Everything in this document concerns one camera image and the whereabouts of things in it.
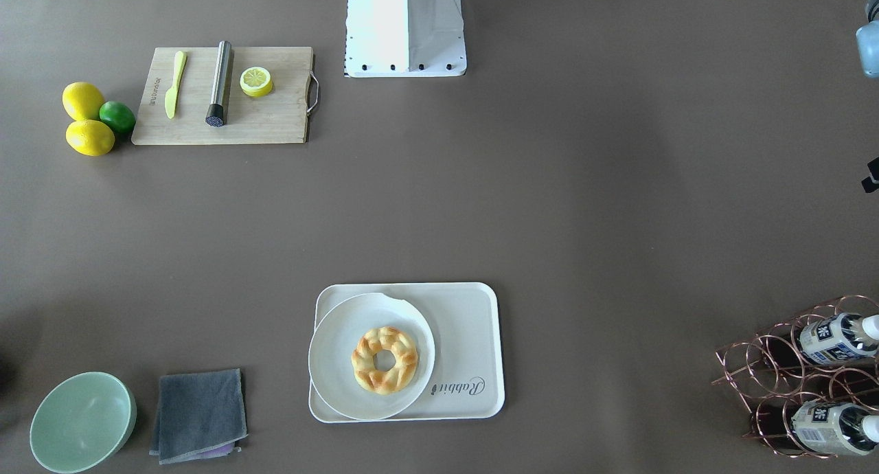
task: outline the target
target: bread ring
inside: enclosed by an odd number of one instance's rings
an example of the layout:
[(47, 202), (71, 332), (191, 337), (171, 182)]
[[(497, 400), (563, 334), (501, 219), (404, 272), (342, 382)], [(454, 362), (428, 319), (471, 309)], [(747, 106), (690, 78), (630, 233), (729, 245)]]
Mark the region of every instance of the bread ring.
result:
[[(376, 353), (383, 350), (393, 353), (396, 362), (387, 371), (376, 369)], [(367, 331), (351, 354), (354, 378), (364, 390), (379, 395), (389, 395), (404, 389), (418, 367), (418, 350), (415, 340), (393, 326), (383, 326)]]

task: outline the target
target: copper wire rack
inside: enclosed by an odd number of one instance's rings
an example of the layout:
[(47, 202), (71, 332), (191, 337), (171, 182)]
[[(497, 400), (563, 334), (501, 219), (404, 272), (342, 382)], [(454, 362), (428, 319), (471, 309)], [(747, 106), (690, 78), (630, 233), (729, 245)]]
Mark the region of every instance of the copper wire rack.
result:
[(879, 314), (879, 303), (864, 295), (844, 295), (717, 349), (723, 376), (712, 384), (731, 386), (750, 413), (751, 430), (743, 438), (789, 458), (834, 458), (805, 448), (790, 430), (789, 420), (800, 405), (810, 400), (851, 402), (879, 414), (877, 359), (815, 365), (793, 343), (806, 325), (841, 312), (867, 317)]

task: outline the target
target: yellow fruit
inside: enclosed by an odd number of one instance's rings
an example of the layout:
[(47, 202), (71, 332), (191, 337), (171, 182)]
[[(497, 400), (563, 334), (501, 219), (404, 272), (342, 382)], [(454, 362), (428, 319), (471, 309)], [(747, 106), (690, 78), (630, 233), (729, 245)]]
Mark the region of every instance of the yellow fruit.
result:
[(104, 95), (88, 82), (75, 82), (64, 88), (60, 101), (73, 120), (96, 120)]
[(113, 149), (116, 136), (113, 130), (99, 120), (78, 120), (67, 126), (67, 143), (89, 157), (106, 155)]
[(252, 98), (268, 95), (272, 92), (272, 74), (263, 67), (251, 67), (241, 73), (241, 89)]

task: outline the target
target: green bowl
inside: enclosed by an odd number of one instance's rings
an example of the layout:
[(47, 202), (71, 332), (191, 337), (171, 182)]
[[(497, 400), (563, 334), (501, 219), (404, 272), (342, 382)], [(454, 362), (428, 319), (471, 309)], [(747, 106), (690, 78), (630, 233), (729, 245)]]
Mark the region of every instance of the green bowl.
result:
[(135, 397), (115, 376), (77, 374), (46, 395), (31, 423), (31, 452), (53, 472), (82, 472), (109, 458), (135, 427)]

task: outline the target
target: white plate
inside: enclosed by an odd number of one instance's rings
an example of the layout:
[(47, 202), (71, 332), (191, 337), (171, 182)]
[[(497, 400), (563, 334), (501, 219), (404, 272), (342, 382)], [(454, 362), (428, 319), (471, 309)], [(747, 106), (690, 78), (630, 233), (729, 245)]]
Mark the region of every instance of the white plate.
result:
[[(364, 390), (354, 379), (351, 353), (373, 328), (393, 326), (415, 339), (418, 367), (409, 386), (390, 395)], [(364, 293), (330, 309), (317, 324), (308, 349), (308, 373), (320, 398), (354, 420), (382, 420), (399, 414), (424, 391), (433, 373), (431, 327), (414, 306), (383, 293)]]

